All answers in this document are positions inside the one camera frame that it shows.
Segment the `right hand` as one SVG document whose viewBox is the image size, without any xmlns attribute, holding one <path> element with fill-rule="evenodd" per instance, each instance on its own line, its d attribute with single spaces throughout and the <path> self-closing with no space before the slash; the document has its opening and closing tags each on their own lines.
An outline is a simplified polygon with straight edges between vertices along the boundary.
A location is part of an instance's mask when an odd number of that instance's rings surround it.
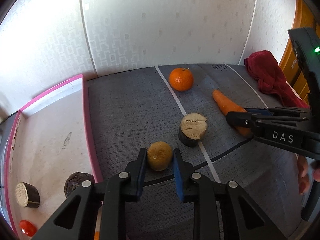
<svg viewBox="0 0 320 240">
<path fill-rule="evenodd" d="M 310 188 L 310 179 L 308 175 L 309 164 L 306 157 L 299 155 L 297 159 L 298 168 L 298 191 L 299 194 L 306 193 Z M 312 165 L 312 178 L 316 182 L 320 182 L 319 161 Z"/>
</svg>

